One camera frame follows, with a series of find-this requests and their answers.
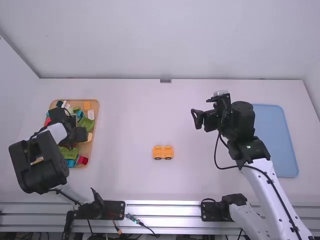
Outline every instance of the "wire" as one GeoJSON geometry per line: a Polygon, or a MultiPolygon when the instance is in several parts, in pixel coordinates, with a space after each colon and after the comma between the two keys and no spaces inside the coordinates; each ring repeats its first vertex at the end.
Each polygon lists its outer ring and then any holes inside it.
{"type": "Polygon", "coordinates": [[[201,203],[200,203],[200,207],[201,207],[201,209],[203,209],[204,212],[206,212],[207,214],[212,214],[210,211],[206,210],[206,207],[205,207],[206,205],[203,204],[204,201],[212,201],[212,202],[214,202],[214,203],[216,203],[217,201],[214,200],[213,198],[205,198],[205,199],[203,199],[203,200],[201,201],[201,203]]]}
{"type": "Polygon", "coordinates": [[[239,232],[239,236],[238,236],[238,238],[237,238],[236,240],[239,240],[239,239],[240,239],[242,232],[243,232],[243,229],[241,228],[241,230],[240,230],[240,232],[239,232]]]}
{"type": "Polygon", "coordinates": [[[218,133],[218,137],[216,138],[216,142],[215,142],[215,147],[214,147],[214,155],[213,155],[213,160],[214,160],[214,164],[216,166],[217,169],[219,170],[226,170],[226,169],[235,169],[238,168],[238,166],[227,166],[227,167],[219,167],[217,164],[217,159],[216,159],[216,155],[217,155],[217,147],[218,147],[218,142],[219,142],[219,138],[221,137],[221,133],[218,133]]]}
{"type": "Polygon", "coordinates": [[[220,134],[220,136],[219,136],[219,139],[220,139],[220,141],[223,143],[223,145],[224,145],[227,149],[229,149],[229,147],[228,147],[228,145],[226,144],[226,142],[222,139],[221,134],[220,134]]]}
{"type": "MultiPolygon", "coordinates": [[[[72,197],[66,195],[64,192],[62,192],[60,189],[50,189],[48,192],[56,192],[56,194],[61,194],[62,196],[64,196],[65,198],[69,199],[70,201],[74,202],[75,204],[79,205],[79,206],[82,206],[82,204],[77,201],[77,200],[74,200],[72,197]]],[[[90,221],[89,219],[86,220],[88,222],[88,225],[89,225],[89,228],[90,228],[90,233],[91,235],[94,234],[93,230],[92,230],[92,227],[91,227],[91,224],[90,224],[90,221]]]]}
{"type": "Polygon", "coordinates": [[[148,227],[146,225],[144,225],[144,227],[149,229],[152,232],[152,234],[149,234],[150,236],[155,237],[156,239],[160,238],[160,234],[155,234],[155,232],[150,227],[148,227]]]}
{"type": "Polygon", "coordinates": [[[135,237],[135,238],[129,238],[129,236],[127,236],[126,238],[119,238],[119,237],[116,237],[116,238],[112,238],[112,237],[108,237],[109,240],[123,240],[123,239],[126,239],[126,240],[137,240],[138,238],[140,238],[142,236],[142,234],[140,234],[139,236],[135,237]]]}
{"type": "MultiPolygon", "coordinates": [[[[235,166],[227,166],[227,167],[219,167],[219,166],[218,166],[218,164],[217,164],[217,159],[216,159],[216,154],[217,154],[217,147],[218,147],[218,141],[219,141],[219,139],[221,139],[221,133],[220,133],[220,132],[218,133],[218,137],[216,138],[215,147],[214,147],[214,156],[213,156],[213,159],[214,159],[214,164],[215,164],[215,166],[216,166],[219,170],[226,170],[226,169],[238,168],[238,166],[236,166],[236,165],[235,165],[235,166]]],[[[243,165],[242,167],[243,167],[243,168],[248,168],[248,169],[254,169],[254,170],[260,172],[261,174],[263,174],[263,175],[268,179],[267,182],[268,182],[269,184],[271,184],[271,186],[272,186],[275,194],[277,195],[277,197],[278,197],[278,199],[279,199],[279,201],[280,201],[280,203],[281,203],[281,205],[282,205],[282,207],[283,207],[283,209],[284,209],[287,217],[289,218],[289,222],[290,222],[291,225],[292,225],[293,231],[296,233],[298,239],[299,239],[299,240],[302,240],[301,235],[300,235],[299,230],[298,230],[298,227],[296,226],[294,220],[292,219],[292,217],[291,217],[291,215],[290,215],[290,213],[289,213],[289,211],[288,211],[288,209],[287,209],[287,207],[286,207],[283,199],[281,198],[281,196],[280,196],[280,194],[279,194],[279,192],[278,192],[278,190],[277,190],[274,182],[273,182],[272,179],[268,176],[268,174],[265,173],[264,171],[260,170],[259,168],[254,167],[254,166],[243,165]]]]}
{"type": "Polygon", "coordinates": [[[204,201],[212,201],[212,202],[217,202],[216,200],[214,200],[213,198],[205,198],[201,201],[201,203],[203,203],[204,201]]]}
{"type": "Polygon", "coordinates": [[[77,201],[74,200],[73,198],[71,198],[70,196],[66,195],[63,191],[61,191],[60,189],[50,189],[48,190],[48,192],[56,192],[56,194],[61,194],[62,196],[64,196],[65,198],[69,199],[70,201],[74,202],[75,204],[82,206],[82,204],[77,201]]]}
{"type": "Polygon", "coordinates": [[[70,114],[70,112],[68,111],[68,109],[66,109],[65,107],[63,107],[63,109],[66,110],[67,113],[69,114],[69,116],[71,117],[71,114],[70,114]]]}

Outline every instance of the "small tab on wall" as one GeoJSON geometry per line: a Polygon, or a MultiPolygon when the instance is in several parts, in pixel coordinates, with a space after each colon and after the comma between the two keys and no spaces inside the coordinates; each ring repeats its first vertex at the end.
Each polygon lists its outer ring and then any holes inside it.
{"type": "Polygon", "coordinates": [[[170,84],[171,83],[171,79],[161,78],[160,79],[160,83],[162,83],[162,84],[170,84]]]}

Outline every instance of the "blue mat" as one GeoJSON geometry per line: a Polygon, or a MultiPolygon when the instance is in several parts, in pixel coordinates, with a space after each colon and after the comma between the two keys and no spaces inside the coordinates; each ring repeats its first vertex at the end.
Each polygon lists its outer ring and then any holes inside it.
{"type": "Polygon", "coordinates": [[[255,136],[268,149],[278,177],[295,178],[298,165],[285,113],[278,105],[253,104],[255,136]]]}

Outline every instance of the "metal rail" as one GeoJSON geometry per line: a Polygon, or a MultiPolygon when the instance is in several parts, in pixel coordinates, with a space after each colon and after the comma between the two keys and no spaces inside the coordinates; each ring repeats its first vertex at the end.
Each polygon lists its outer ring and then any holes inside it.
{"type": "MultiPolygon", "coordinates": [[[[238,235],[235,222],[203,222],[198,201],[127,200],[125,212],[138,217],[157,234],[238,235]]],[[[252,206],[262,217],[259,205],[252,206]]],[[[62,232],[66,213],[73,207],[64,202],[0,202],[1,232],[62,232]]],[[[314,236],[320,236],[320,206],[294,205],[314,236]]],[[[90,220],[95,233],[115,233],[110,220],[90,220]]],[[[123,233],[149,234],[149,230],[128,219],[117,221],[123,233]]],[[[88,233],[86,220],[75,220],[73,232],[88,233]]]]}

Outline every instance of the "toy car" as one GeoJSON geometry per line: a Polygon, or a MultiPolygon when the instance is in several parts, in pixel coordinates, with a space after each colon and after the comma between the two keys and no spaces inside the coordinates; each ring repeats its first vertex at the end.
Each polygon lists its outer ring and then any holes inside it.
{"type": "Polygon", "coordinates": [[[155,160],[160,160],[163,158],[164,155],[164,147],[160,145],[156,145],[153,147],[152,150],[152,158],[155,160]]]}
{"type": "Polygon", "coordinates": [[[163,149],[163,158],[170,160],[174,157],[174,149],[172,146],[164,146],[163,149]]]}

